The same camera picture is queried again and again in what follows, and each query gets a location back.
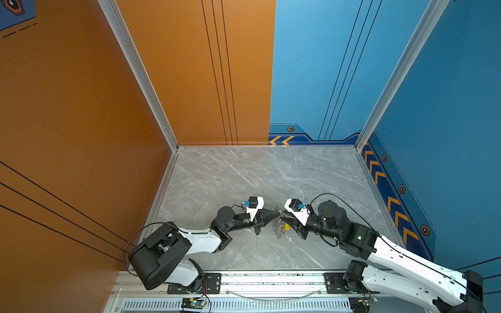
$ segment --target black cable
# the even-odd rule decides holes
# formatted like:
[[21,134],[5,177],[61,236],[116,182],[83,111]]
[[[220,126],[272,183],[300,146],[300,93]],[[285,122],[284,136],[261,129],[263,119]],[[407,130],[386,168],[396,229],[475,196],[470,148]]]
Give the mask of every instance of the black cable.
[[501,290],[498,291],[491,291],[491,292],[484,292],[483,294],[493,294],[493,293],[500,293]]
[[228,97],[226,96],[226,84],[224,83],[224,72],[222,71],[221,48],[219,47],[219,36],[217,35],[216,13],[214,12],[214,1],[210,0],[210,3],[212,4],[212,15],[214,15],[214,28],[216,30],[217,51],[219,52],[219,64],[221,65],[222,86],[224,88],[224,99],[226,100],[226,113],[228,114],[229,135],[231,138],[231,144],[233,144],[233,133],[231,132],[231,123],[229,122]]
[[201,295],[201,296],[196,297],[196,298],[193,298],[193,300],[198,300],[198,299],[200,299],[200,298],[204,297],[204,295],[207,293],[207,291],[208,291],[208,290],[207,290],[207,288],[208,288],[208,287],[207,287],[207,283],[206,283],[205,281],[203,282],[202,286],[205,286],[205,292],[202,292],[202,295]]
[[25,180],[29,181],[30,183],[34,184],[35,186],[37,186],[38,188],[40,188],[41,190],[45,191],[46,193],[48,193],[49,195],[53,196],[54,198],[58,199],[59,201],[61,201],[62,203],[64,203],[65,205],[69,206],[70,208],[74,209],[75,211],[77,211],[78,213],[80,213],[81,215],[85,216],[86,218],[88,218],[89,220],[93,221],[94,223],[98,224],[99,226],[101,226],[102,228],[104,228],[105,230],[109,231],[110,233],[114,234],[115,236],[117,236],[118,238],[122,239],[123,241],[126,241],[125,239],[123,239],[122,237],[120,237],[119,235],[115,234],[114,232],[110,231],[109,229],[107,229],[106,227],[104,227],[103,225],[101,225],[100,223],[96,222],[95,220],[91,219],[90,217],[88,217],[87,215],[85,215],[84,213],[80,212],[79,210],[77,210],[75,207],[71,206],[69,203],[63,201],[61,198],[59,198],[58,196],[56,196],[55,194],[49,192],[48,190],[46,190],[44,187],[40,186],[39,184],[35,183],[34,181],[32,181],[31,179],[27,178],[26,176],[24,176],[23,174],[21,174],[20,172],[16,171],[15,169],[11,168],[10,166],[8,166],[7,164],[3,163],[2,161],[0,161],[0,164],[2,164],[3,166],[7,167],[9,170],[11,170],[12,172],[16,173],[17,175],[21,176],[22,178],[24,178]]
[[331,244],[330,242],[328,242],[327,240],[325,240],[325,238],[324,238],[322,235],[320,235],[320,238],[321,238],[321,239],[322,239],[322,240],[323,240],[326,244],[328,244],[328,245],[329,245],[329,246],[331,246],[331,247],[337,247],[337,246],[339,245],[339,241],[337,241],[337,240],[336,240],[336,244]]
[[208,289],[207,282],[205,282],[205,290],[206,290],[206,292],[204,293],[204,296],[207,298],[207,301],[209,301],[209,312],[208,313],[210,313],[210,311],[212,310],[212,302],[210,301],[209,296],[207,296],[207,289]]
[[472,264],[472,265],[464,266],[464,267],[462,267],[462,268],[458,268],[458,269],[456,269],[456,270],[465,269],[465,268],[467,268],[467,267],[472,267],[472,266],[477,266],[477,265],[480,265],[480,264],[484,264],[484,263],[487,263],[487,262],[491,262],[491,261],[498,260],[498,259],[500,259],[500,258],[501,258],[501,256],[498,256],[498,257],[492,258],[492,259],[490,259],[490,260],[486,260],[486,261],[482,261],[482,262],[475,263],[475,264]]
[[363,303],[364,303],[364,306],[365,306],[365,313],[367,313],[368,307],[367,307],[367,302],[365,302],[365,290],[364,290],[364,302]]
[[[182,233],[185,233],[185,234],[189,234],[190,232],[188,231],[184,231],[184,230],[181,230],[179,229],[179,227],[175,226],[174,224],[171,224],[169,222],[155,222],[155,223],[149,223],[148,225],[144,226],[142,229],[138,230],[137,233],[135,233],[132,238],[130,238],[130,240],[127,242],[127,244],[125,245],[125,249],[124,249],[124,266],[125,266],[125,270],[131,274],[132,276],[138,276],[136,274],[133,274],[129,271],[129,266],[127,265],[127,263],[125,262],[125,251],[127,250],[127,247],[129,246],[130,242],[132,241],[132,239],[134,239],[134,237],[139,234],[139,232],[141,232],[143,229],[147,228],[148,226],[151,226],[151,225],[155,225],[155,224],[168,224],[169,226],[172,226],[173,228],[175,228],[177,231],[180,231]],[[208,234],[209,231],[206,231],[206,232],[192,232],[192,234]]]
[[216,91],[217,91],[217,100],[219,101],[219,110],[221,111],[221,121],[222,121],[222,130],[224,131],[224,141],[228,144],[228,139],[226,138],[226,129],[224,127],[224,118],[222,117],[222,107],[221,107],[221,99],[219,97],[219,88],[217,87],[217,78],[216,78],[216,68],[214,67],[214,58],[212,57],[212,49],[210,48],[210,39],[209,39],[209,28],[207,27],[207,19],[205,18],[205,9],[203,8],[203,0],[200,0],[202,4],[202,12],[203,12],[203,20],[205,21],[205,30],[207,31],[207,41],[209,42],[209,52],[210,52],[210,60],[212,61],[212,70],[214,71],[214,80],[216,83]]
[[44,208],[45,210],[49,211],[50,213],[53,213],[53,214],[55,214],[55,215],[59,216],[60,218],[64,219],[65,221],[68,221],[68,222],[72,223],[73,225],[77,226],[78,228],[83,229],[84,231],[88,232],[89,234],[91,234],[91,235],[93,235],[93,236],[96,236],[96,237],[98,237],[99,239],[104,240],[105,242],[109,243],[110,245],[112,245],[112,246],[114,246],[114,247],[116,247],[116,248],[119,248],[120,250],[122,250],[122,251],[123,251],[123,249],[122,249],[122,248],[120,248],[119,246],[112,244],[111,242],[109,242],[109,241],[107,241],[106,239],[104,239],[104,238],[102,238],[102,237],[100,237],[100,236],[98,236],[98,235],[94,234],[93,232],[91,232],[91,231],[89,231],[89,230],[87,230],[87,229],[83,228],[82,226],[78,225],[77,223],[74,223],[74,222],[70,221],[69,219],[65,218],[64,216],[62,216],[62,215],[60,215],[60,214],[58,214],[58,213],[54,212],[53,210],[51,210],[51,209],[47,208],[46,206],[41,205],[40,203],[36,202],[35,200],[33,200],[33,199],[29,198],[28,196],[23,195],[23,194],[22,194],[22,193],[20,193],[19,191],[17,191],[17,190],[15,190],[15,189],[13,189],[13,188],[11,188],[11,187],[9,187],[9,186],[5,185],[5,184],[4,184],[4,183],[2,183],[2,182],[0,182],[0,185],[2,185],[2,186],[3,186],[3,187],[5,187],[5,188],[8,188],[9,190],[11,190],[11,191],[13,191],[13,192],[17,193],[18,195],[20,195],[21,197],[24,197],[24,198],[28,199],[29,201],[31,201],[31,202],[33,202],[33,203],[35,203],[36,205],[38,205],[38,206],[40,206],[40,207]]
[[238,204],[234,204],[234,205],[232,205],[232,206],[231,206],[231,208],[233,209],[233,207],[234,207],[234,206],[241,207],[241,208],[242,208],[242,210],[243,210],[243,212],[244,212],[244,213],[247,213],[247,210],[246,210],[243,206],[238,205]]
[[55,229],[53,229],[53,228],[50,228],[50,227],[48,227],[48,226],[46,226],[46,225],[43,225],[42,223],[37,222],[37,221],[35,221],[34,219],[29,218],[29,217],[27,217],[27,216],[25,216],[25,215],[22,215],[21,213],[18,213],[18,212],[16,212],[16,211],[12,210],[12,209],[9,209],[8,207],[6,207],[6,206],[4,206],[4,205],[1,205],[1,204],[0,204],[0,207],[2,207],[2,208],[4,208],[5,210],[10,211],[10,212],[12,212],[12,213],[14,213],[14,214],[17,214],[17,215],[19,215],[19,216],[21,216],[21,217],[24,217],[25,219],[30,220],[30,221],[32,221],[32,222],[34,222],[34,223],[36,223],[36,224],[38,224],[38,225],[40,225],[40,226],[43,226],[43,227],[45,227],[45,228],[47,228],[47,229],[50,229],[51,231],[56,232],[56,233],[58,233],[59,235],[63,235],[63,236],[64,236],[64,237],[66,237],[66,238],[69,238],[69,239],[71,239],[71,240],[73,240],[73,241],[76,241],[76,242],[78,242],[78,243],[81,243],[81,244],[83,244],[83,245],[84,245],[84,246],[86,246],[86,247],[89,247],[89,248],[91,248],[91,249],[93,249],[93,250],[96,250],[96,251],[97,251],[97,252],[99,252],[99,253],[102,253],[102,254],[104,254],[104,255],[107,255],[107,256],[109,256],[109,257],[111,257],[111,258],[113,258],[113,259],[115,259],[115,260],[117,260],[117,261],[121,262],[119,259],[115,258],[114,256],[111,256],[111,255],[109,255],[109,254],[107,254],[107,253],[105,253],[105,252],[103,252],[103,251],[101,251],[101,250],[98,250],[98,249],[96,249],[96,248],[94,248],[94,247],[89,246],[89,245],[88,245],[88,244],[86,244],[86,243],[83,243],[83,242],[81,242],[81,241],[79,241],[79,240],[76,240],[76,239],[74,239],[74,238],[72,238],[72,237],[69,237],[68,235],[63,234],[63,233],[62,233],[62,232],[60,232],[60,231],[57,231],[57,230],[55,230]]
[[501,274],[492,275],[492,276],[484,278],[483,280],[486,280],[486,279],[489,279],[489,278],[494,278],[494,277],[499,277],[499,276],[501,276]]
[[416,260],[416,259],[414,259],[414,258],[411,258],[410,256],[408,256],[408,255],[406,255],[406,254],[404,254],[404,253],[402,253],[402,252],[398,251],[397,249],[395,249],[395,247],[392,247],[389,243],[387,243],[387,242],[386,242],[386,240],[384,240],[384,239],[383,239],[383,237],[380,237],[380,238],[383,240],[383,242],[384,242],[385,244],[387,244],[387,245],[388,245],[388,247],[390,247],[391,249],[395,250],[395,251],[396,251],[396,252],[398,252],[400,255],[403,255],[403,256],[405,256],[405,257],[407,257],[407,258],[409,258],[409,259],[413,260],[414,262],[416,262],[416,263],[418,263],[418,264],[420,264],[420,265],[422,265],[422,266],[424,266],[424,267],[426,267],[426,268],[429,268],[429,269],[430,269],[430,270],[432,270],[432,271],[435,271],[435,272],[439,273],[440,275],[444,276],[445,278],[448,278],[448,279],[450,279],[450,280],[453,280],[453,281],[454,281],[454,282],[456,282],[458,285],[460,285],[460,286],[461,286],[461,287],[463,287],[464,289],[468,290],[468,291],[469,291],[469,292],[470,292],[470,293],[471,293],[471,294],[472,294],[472,295],[473,295],[473,296],[477,299],[477,301],[481,302],[481,301],[480,301],[480,299],[476,296],[476,294],[474,294],[474,293],[473,293],[473,291],[471,291],[470,289],[468,289],[465,285],[463,285],[463,284],[462,284],[462,283],[460,283],[459,281],[457,281],[457,280],[455,280],[455,279],[452,279],[450,276],[445,275],[444,273],[442,273],[442,272],[440,272],[440,271],[438,271],[438,270],[434,269],[433,267],[430,267],[430,266],[428,266],[428,265],[426,265],[426,264],[424,264],[424,263],[422,263],[422,262],[419,262],[418,260]]
[[[341,200],[341,201],[342,201],[344,204],[346,204],[346,205],[347,205],[350,209],[352,209],[352,210],[353,210],[353,212],[355,212],[358,216],[360,216],[360,218],[361,218],[361,219],[363,219],[363,220],[364,220],[364,222],[366,222],[366,223],[367,223],[367,225],[368,225],[370,228],[372,228],[372,230],[376,231],[376,230],[375,230],[375,229],[371,226],[371,224],[369,224],[369,222],[367,222],[367,221],[365,220],[365,218],[363,218],[360,214],[358,214],[358,212],[357,212],[357,211],[355,211],[355,209],[353,209],[353,208],[352,208],[352,207],[351,207],[348,203],[346,203],[343,199],[341,199],[340,197],[338,197],[337,195],[335,195],[335,194],[333,194],[333,193],[328,193],[328,192],[326,192],[326,193],[322,193],[322,194],[318,195],[315,199],[313,199],[313,200],[310,202],[310,205],[311,205],[311,204],[313,203],[313,201],[315,201],[318,197],[320,197],[320,196],[322,196],[322,195],[325,195],[325,194],[329,194],[329,195],[335,196],[336,198],[338,198],[339,200]],[[424,266],[424,267],[427,267],[427,268],[429,268],[430,270],[435,271],[435,272],[439,273],[440,275],[445,276],[446,278],[448,278],[448,279],[450,279],[450,280],[453,280],[453,281],[454,281],[454,282],[456,282],[458,285],[460,285],[460,286],[461,286],[461,287],[463,287],[464,289],[468,290],[468,291],[469,291],[469,292],[470,292],[470,293],[471,293],[471,294],[472,294],[472,295],[473,295],[473,296],[477,299],[477,301],[480,301],[480,299],[476,296],[476,294],[474,294],[474,293],[473,293],[470,289],[468,289],[465,285],[461,284],[460,282],[458,282],[458,281],[457,281],[457,280],[455,280],[455,279],[452,279],[450,276],[447,276],[447,275],[445,275],[444,273],[442,273],[442,272],[440,272],[440,271],[438,271],[438,270],[434,269],[433,267],[430,267],[430,266],[428,266],[428,265],[426,265],[426,264],[423,264],[423,263],[421,263],[420,261],[418,261],[418,260],[416,260],[416,259],[414,259],[414,258],[411,258],[411,257],[409,257],[408,255],[406,255],[406,254],[404,254],[404,253],[401,253],[400,251],[398,251],[397,249],[395,249],[395,247],[392,247],[389,243],[387,243],[387,242],[386,242],[386,240],[384,240],[384,239],[383,239],[383,237],[380,237],[380,238],[383,240],[383,242],[384,242],[385,244],[387,244],[387,245],[388,245],[391,249],[394,249],[394,250],[395,250],[396,252],[398,252],[400,255],[403,255],[403,256],[405,256],[405,257],[407,257],[407,258],[409,258],[409,259],[413,260],[414,262],[417,262],[417,263],[419,263],[420,265],[422,265],[422,266]]]
[[355,49],[353,50],[353,54],[351,55],[351,60],[350,60],[350,63],[348,64],[348,69],[346,70],[346,75],[345,75],[345,78],[343,80],[343,84],[341,85],[341,90],[339,91],[338,99],[336,100],[336,105],[334,106],[334,110],[332,111],[331,119],[329,120],[329,124],[327,125],[327,129],[325,131],[324,140],[327,137],[327,132],[329,131],[329,127],[331,126],[332,118],[334,117],[334,112],[336,112],[336,107],[338,106],[339,98],[341,97],[341,93],[343,92],[344,83],[346,82],[346,78],[348,77],[348,73],[350,72],[350,67],[351,67],[351,63],[353,61],[353,58],[355,57],[355,52],[357,52],[358,42],[360,41],[360,38],[362,37],[362,33],[364,32],[365,22],[367,21],[367,18],[369,16],[369,12],[371,11],[372,2],[374,2],[374,0],[371,0],[371,4],[369,5],[369,9],[367,10],[367,14],[365,15],[364,23],[362,24],[362,29],[360,30],[360,35],[358,35],[357,43],[355,44]]
[[233,84],[231,83],[231,70],[229,67],[228,39],[226,38],[226,23],[224,22],[224,9],[221,0],[222,25],[224,26],[224,41],[226,42],[226,57],[228,58],[229,86],[231,88],[231,104],[233,105],[233,120],[235,121],[236,144],[238,144],[238,129],[236,127],[235,100],[233,99]]
[[357,66],[355,66],[355,70],[353,71],[353,76],[351,77],[350,84],[348,85],[348,89],[346,90],[345,97],[343,99],[343,102],[341,103],[341,107],[339,108],[338,112],[338,117],[336,118],[336,122],[334,123],[334,126],[332,127],[331,135],[329,136],[329,140],[331,140],[332,133],[334,133],[334,128],[336,127],[336,124],[338,123],[339,115],[341,114],[341,110],[343,109],[344,102],[346,100],[346,96],[348,95],[348,92],[350,91],[351,83],[353,82],[353,78],[355,77],[355,73],[357,72],[358,64],[360,63],[360,59],[362,58],[362,54],[364,53],[365,50],[365,45],[367,44],[367,41],[369,40],[369,36],[371,35],[372,27],[374,26],[374,22],[376,21],[377,14],[379,13],[379,9],[381,8],[381,4],[383,3],[383,0],[379,3],[379,7],[377,8],[376,11],[376,16],[374,17],[374,20],[372,21],[371,28],[369,29],[369,34],[367,35],[367,38],[365,39],[364,47],[362,48],[362,52],[360,53],[360,57],[358,58]]
[[318,196],[316,196],[311,202],[310,202],[310,205],[312,205],[313,201],[315,201],[318,197],[320,196],[323,196],[323,195],[326,195],[326,194],[329,194],[331,196],[335,196],[336,198],[338,198],[339,200],[341,200],[344,204],[346,204],[353,212],[355,212],[355,214],[357,214],[370,228],[372,228],[372,230],[376,231],[374,229],[374,227],[371,226],[371,224],[369,224],[368,221],[365,220],[365,218],[363,218],[360,214],[358,214],[357,211],[355,211],[354,208],[352,208],[348,203],[346,203],[343,199],[341,199],[339,196],[333,194],[333,193],[329,193],[329,192],[326,192],[326,193],[322,193],[322,194],[319,194]]
[[322,127],[320,128],[320,133],[318,134],[318,140],[320,140],[320,136],[321,136],[322,130],[324,128],[325,120],[327,119],[327,113],[329,112],[329,108],[331,107],[332,97],[334,96],[334,91],[336,90],[336,86],[338,84],[339,75],[341,74],[341,69],[343,68],[344,59],[346,57],[346,53],[348,52],[348,47],[350,46],[351,36],[353,35],[353,31],[355,30],[355,25],[357,24],[357,20],[358,20],[358,14],[360,14],[360,8],[362,7],[363,2],[364,2],[364,0],[360,1],[360,6],[358,7],[357,17],[355,18],[355,22],[353,23],[353,28],[351,29],[350,38],[348,39],[348,44],[346,45],[345,55],[343,56],[343,60],[341,61],[341,66],[339,67],[338,77],[336,78],[336,82],[334,83],[334,89],[332,90],[331,99],[329,100],[329,105],[327,106],[327,111],[325,111],[324,121],[322,123]]

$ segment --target dashed line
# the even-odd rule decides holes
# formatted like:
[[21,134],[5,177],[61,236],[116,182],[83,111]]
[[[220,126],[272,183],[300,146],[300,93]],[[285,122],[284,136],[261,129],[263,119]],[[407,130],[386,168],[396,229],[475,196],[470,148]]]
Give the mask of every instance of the dashed line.
[[7,35],[3,36],[2,38],[5,38],[5,37],[10,36],[10,35],[13,35],[13,34],[15,34],[15,33],[16,33],[16,32],[13,32],[13,33],[7,34]]

